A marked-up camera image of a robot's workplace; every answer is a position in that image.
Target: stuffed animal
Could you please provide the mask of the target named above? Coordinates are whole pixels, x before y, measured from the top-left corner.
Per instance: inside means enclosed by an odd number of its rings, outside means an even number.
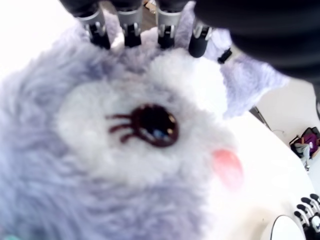
[[[156,28],[124,47],[117,17],[105,17],[110,50],[77,25],[2,82],[1,240],[202,240],[214,228],[211,179],[241,182],[224,119],[286,78],[245,55],[219,65],[223,29],[191,57],[193,3],[167,50]]]

